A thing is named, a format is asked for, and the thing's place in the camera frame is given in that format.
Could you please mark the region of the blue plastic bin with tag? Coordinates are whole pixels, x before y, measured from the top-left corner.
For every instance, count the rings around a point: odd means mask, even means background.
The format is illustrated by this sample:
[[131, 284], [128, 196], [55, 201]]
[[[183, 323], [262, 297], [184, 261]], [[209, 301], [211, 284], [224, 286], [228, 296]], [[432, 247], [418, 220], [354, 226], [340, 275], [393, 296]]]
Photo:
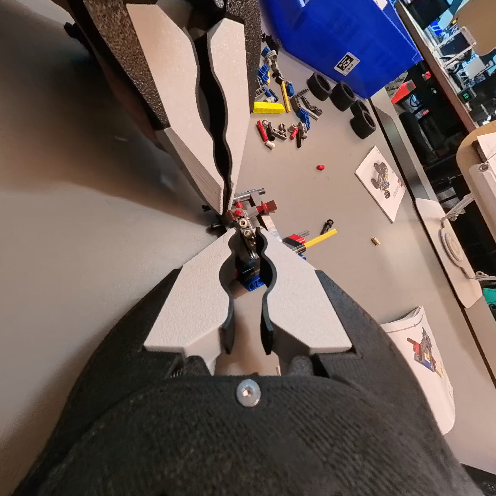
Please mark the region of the blue plastic bin with tag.
[[283, 49], [370, 98], [423, 60], [394, 1], [261, 1]]

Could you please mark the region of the partly built lego car chassis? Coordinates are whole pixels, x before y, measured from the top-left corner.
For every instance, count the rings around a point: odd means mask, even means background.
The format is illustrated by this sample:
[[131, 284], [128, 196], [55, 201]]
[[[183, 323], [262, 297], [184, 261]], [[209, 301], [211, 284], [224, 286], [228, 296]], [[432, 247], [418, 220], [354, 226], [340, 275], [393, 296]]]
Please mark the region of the partly built lego car chassis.
[[264, 285], [260, 272], [260, 259], [257, 254], [257, 242], [255, 231], [257, 228], [265, 228], [278, 241], [282, 242], [291, 251], [302, 259], [306, 259], [307, 249], [322, 243], [337, 234], [332, 229], [323, 234], [309, 239], [309, 232], [292, 234], [282, 238], [273, 222], [271, 214], [277, 210], [275, 201], [265, 200], [264, 188], [250, 189], [234, 194], [231, 208], [223, 216], [218, 216], [218, 221], [208, 227], [209, 231], [219, 231], [222, 228], [238, 228], [241, 236], [239, 252], [235, 260], [235, 277], [240, 284], [249, 292]]

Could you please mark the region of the open lego instruction booklet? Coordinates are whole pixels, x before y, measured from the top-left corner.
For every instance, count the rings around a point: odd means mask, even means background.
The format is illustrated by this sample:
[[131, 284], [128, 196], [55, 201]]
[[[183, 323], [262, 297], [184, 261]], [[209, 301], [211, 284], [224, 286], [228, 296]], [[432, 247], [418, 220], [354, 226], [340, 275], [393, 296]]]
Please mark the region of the open lego instruction booklet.
[[382, 329], [402, 353], [416, 376], [443, 435], [455, 423], [453, 387], [443, 364], [424, 307], [415, 307]]

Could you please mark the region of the white flat base plate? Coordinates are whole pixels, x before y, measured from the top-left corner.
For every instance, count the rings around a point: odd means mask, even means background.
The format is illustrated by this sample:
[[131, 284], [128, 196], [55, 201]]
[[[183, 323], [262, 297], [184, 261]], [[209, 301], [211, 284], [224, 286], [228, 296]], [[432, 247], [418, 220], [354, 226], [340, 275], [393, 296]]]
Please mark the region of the white flat base plate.
[[482, 297], [481, 286], [443, 207], [420, 198], [415, 205], [457, 299], [471, 308]]

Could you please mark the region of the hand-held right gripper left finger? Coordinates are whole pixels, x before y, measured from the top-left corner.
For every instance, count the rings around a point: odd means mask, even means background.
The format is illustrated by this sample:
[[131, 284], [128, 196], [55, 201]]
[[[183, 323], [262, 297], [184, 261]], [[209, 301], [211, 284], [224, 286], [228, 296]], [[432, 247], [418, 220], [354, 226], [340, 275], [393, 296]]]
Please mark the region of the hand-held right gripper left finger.
[[234, 298], [238, 229], [231, 228], [184, 264], [166, 297], [144, 347], [199, 356], [213, 374], [217, 357], [234, 344]]

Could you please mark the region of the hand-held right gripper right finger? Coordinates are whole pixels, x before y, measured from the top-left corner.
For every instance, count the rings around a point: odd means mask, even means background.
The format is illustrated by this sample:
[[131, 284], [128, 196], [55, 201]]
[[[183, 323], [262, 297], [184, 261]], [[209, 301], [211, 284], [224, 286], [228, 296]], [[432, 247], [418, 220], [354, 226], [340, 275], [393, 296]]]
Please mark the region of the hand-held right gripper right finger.
[[261, 340], [281, 375], [294, 359], [348, 352], [352, 342], [317, 271], [264, 228], [256, 229], [262, 297]]

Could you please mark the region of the stack of printed paper sheets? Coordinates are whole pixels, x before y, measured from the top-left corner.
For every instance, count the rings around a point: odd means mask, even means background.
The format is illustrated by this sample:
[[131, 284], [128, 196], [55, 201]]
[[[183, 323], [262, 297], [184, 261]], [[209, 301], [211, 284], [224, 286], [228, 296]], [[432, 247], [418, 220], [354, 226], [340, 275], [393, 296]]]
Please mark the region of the stack of printed paper sheets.
[[495, 133], [479, 135], [474, 145], [481, 160], [495, 168]]

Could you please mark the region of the white metal bracket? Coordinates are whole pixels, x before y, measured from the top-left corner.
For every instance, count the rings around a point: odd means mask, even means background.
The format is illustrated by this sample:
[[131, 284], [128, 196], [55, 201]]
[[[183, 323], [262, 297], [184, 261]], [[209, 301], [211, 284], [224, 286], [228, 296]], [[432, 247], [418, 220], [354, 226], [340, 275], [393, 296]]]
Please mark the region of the white metal bracket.
[[472, 194], [481, 211], [495, 222], [495, 162], [473, 165], [469, 169]]

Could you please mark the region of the pile of loose lego pieces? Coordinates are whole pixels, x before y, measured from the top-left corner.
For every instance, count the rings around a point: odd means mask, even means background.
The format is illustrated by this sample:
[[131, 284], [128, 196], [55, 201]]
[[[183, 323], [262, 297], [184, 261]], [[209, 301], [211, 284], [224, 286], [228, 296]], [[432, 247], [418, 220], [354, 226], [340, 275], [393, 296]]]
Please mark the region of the pile of loose lego pieces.
[[262, 34], [263, 47], [261, 65], [257, 69], [257, 84], [253, 112], [261, 115], [283, 115], [294, 113], [297, 122], [286, 126], [283, 122], [273, 125], [267, 117], [258, 120], [257, 129], [269, 149], [275, 147], [275, 140], [291, 140], [301, 148], [308, 138], [311, 120], [319, 120], [322, 109], [308, 100], [307, 85], [296, 91], [291, 80], [286, 79], [278, 63], [280, 44], [268, 34]]

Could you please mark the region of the small lego leaflet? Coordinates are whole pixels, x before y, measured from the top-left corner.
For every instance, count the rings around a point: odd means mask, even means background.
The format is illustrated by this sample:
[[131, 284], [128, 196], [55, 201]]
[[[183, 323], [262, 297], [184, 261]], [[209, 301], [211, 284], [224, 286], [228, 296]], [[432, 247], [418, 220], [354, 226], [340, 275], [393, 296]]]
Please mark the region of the small lego leaflet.
[[363, 159], [355, 171], [355, 176], [393, 224], [406, 187], [377, 146]]

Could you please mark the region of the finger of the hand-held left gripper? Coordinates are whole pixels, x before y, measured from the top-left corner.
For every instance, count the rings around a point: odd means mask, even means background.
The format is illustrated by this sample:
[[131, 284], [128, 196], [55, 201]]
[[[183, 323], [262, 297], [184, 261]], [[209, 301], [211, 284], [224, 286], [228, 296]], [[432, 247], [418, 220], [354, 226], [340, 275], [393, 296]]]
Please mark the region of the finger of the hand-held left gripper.
[[223, 215], [233, 198], [233, 21], [201, 37], [206, 53], [198, 57], [187, 30], [158, 4], [128, 3], [127, 11], [168, 120], [159, 141]]
[[199, 70], [221, 179], [220, 207], [230, 207], [250, 123], [243, 23], [225, 17], [199, 38]]

